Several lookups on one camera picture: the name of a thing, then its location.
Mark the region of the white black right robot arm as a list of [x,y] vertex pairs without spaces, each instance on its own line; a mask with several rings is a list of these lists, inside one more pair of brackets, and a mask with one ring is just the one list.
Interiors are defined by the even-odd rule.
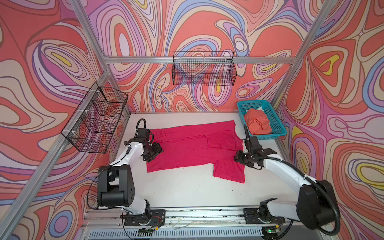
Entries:
[[335,236],[341,229],[341,214],[332,184],[303,173],[282,159],[276,151],[264,149],[256,136],[244,126],[245,151],[237,151],[234,161],[255,170],[266,169],[283,180],[296,194],[296,201],[269,198],[261,201],[254,214],[258,221],[270,224],[278,218],[289,219],[289,225],[302,223],[307,229]]

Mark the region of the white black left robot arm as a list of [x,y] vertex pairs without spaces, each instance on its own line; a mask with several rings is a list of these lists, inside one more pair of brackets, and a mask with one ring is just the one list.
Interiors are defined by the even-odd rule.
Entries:
[[[87,207],[95,211],[122,210],[123,224],[147,226],[155,216],[150,203],[140,198],[135,189],[132,165],[138,160],[153,161],[163,152],[155,142],[154,134],[147,128],[147,121],[139,119],[133,138],[124,142],[125,150],[111,164],[101,166],[96,178],[91,182],[86,195]],[[91,187],[97,182],[97,206],[89,203]]]

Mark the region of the magenta t shirt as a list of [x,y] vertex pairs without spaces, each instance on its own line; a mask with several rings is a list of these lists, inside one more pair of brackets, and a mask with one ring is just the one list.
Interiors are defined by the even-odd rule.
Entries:
[[164,151],[147,164],[147,172],[212,164],[214,177],[243,184],[245,167],[234,157],[244,147],[235,128],[235,121],[226,121],[154,129]]

